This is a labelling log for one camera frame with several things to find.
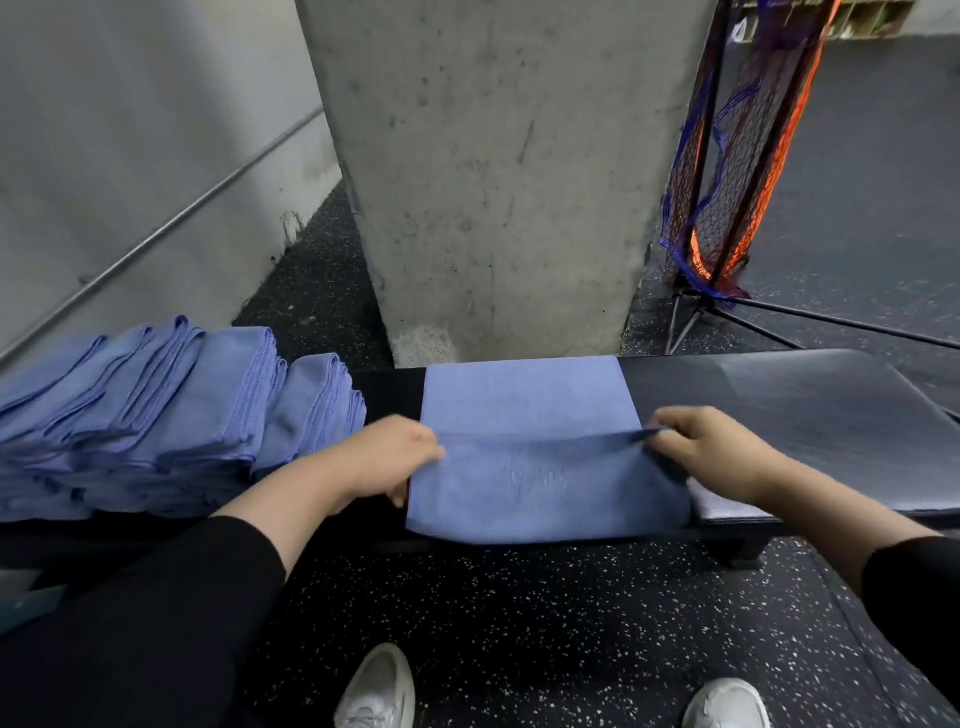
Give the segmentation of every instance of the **gray floor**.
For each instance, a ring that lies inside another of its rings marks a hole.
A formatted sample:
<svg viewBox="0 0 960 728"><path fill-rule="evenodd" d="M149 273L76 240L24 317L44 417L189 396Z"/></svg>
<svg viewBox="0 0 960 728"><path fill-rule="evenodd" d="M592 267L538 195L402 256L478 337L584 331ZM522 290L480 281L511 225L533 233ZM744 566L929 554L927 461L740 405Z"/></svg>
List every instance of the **gray floor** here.
<svg viewBox="0 0 960 728"><path fill-rule="evenodd" d="M958 59L956 39L830 47L756 241L755 297L960 332ZM668 313L652 266L625 352L660 353ZM956 353L740 313L809 347L876 353L960 409ZM274 326L288 356L391 366L342 191L239 322ZM715 322L684 345L775 348ZM423 727L673 726L720 676L754 682L779 728L960 724L799 540L775 541L747 572L676 542L393 556L312 545L264 630L246 700L274 722L328 724L363 654L387 640L411 659Z"/></svg>

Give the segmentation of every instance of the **shoe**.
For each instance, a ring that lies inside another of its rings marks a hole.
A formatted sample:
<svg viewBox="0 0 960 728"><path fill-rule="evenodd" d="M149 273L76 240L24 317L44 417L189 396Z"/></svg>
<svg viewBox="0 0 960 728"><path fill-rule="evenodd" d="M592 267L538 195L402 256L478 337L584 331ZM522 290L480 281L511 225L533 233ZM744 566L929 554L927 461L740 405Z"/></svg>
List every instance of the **shoe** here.
<svg viewBox="0 0 960 728"><path fill-rule="evenodd" d="M336 728L412 728L417 697L407 658L379 644L364 658L333 714Z"/></svg>
<svg viewBox="0 0 960 728"><path fill-rule="evenodd" d="M750 683L724 678L707 683L684 713L684 728L770 728L763 699Z"/></svg>

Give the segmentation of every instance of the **net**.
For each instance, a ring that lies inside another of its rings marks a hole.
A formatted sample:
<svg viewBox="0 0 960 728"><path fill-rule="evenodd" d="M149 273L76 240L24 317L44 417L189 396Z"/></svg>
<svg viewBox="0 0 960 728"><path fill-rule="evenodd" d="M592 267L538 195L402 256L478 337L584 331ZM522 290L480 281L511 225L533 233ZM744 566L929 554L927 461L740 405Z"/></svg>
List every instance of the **net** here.
<svg viewBox="0 0 960 728"><path fill-rule="evenodd" d="M840 0L720 0L663 198L671 285L716 298L737 285L804 113ZM753 32L724 73L731 29ZM721 93L721 75L733 77Z"/></svg>

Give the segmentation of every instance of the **black sleeve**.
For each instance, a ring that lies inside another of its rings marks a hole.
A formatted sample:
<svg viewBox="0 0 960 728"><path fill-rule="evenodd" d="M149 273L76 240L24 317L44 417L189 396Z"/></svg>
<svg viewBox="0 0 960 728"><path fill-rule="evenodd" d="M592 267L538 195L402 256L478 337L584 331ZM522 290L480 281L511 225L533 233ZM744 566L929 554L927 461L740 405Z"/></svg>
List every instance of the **black sleeve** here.
<svg viewBox="0 0 960 728"><path fill-rule="evenodd" d="M253 526L199 523L0 641L4 728L216 726L284 576Z"/></svg>
<svg viewBox="0 0 960 728"><path fill-rule="evenodd" d="M960 710L960 542L930 537L875 553L863 570L870 619Z"/></svg>

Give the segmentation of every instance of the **stack of folded towels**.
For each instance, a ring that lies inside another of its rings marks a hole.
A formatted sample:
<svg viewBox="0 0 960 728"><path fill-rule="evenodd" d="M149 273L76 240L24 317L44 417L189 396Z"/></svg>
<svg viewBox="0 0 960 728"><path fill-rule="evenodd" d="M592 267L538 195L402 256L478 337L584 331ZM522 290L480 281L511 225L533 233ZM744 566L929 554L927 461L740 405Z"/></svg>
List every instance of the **stack of folded towels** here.
<svg viewBox="0 0 960 728"><path fill-rule="evenodd" d="M367 417L336 354L287 369L268 328L180 316L63 342L0 379L0 522L206 516Z"/></svg>

